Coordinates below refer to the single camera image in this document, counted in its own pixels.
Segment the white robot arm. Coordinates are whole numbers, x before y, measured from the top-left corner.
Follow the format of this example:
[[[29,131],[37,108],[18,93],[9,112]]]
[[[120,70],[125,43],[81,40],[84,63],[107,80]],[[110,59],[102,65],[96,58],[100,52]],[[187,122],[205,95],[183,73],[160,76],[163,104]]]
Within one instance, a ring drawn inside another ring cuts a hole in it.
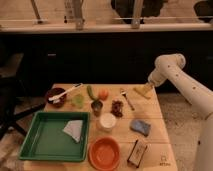
[[[169,80],[205,119],[193,171],[213,171],[213,91],[183,71],[185,57],[180,53],[160,55],[148,82],[159,87]]]

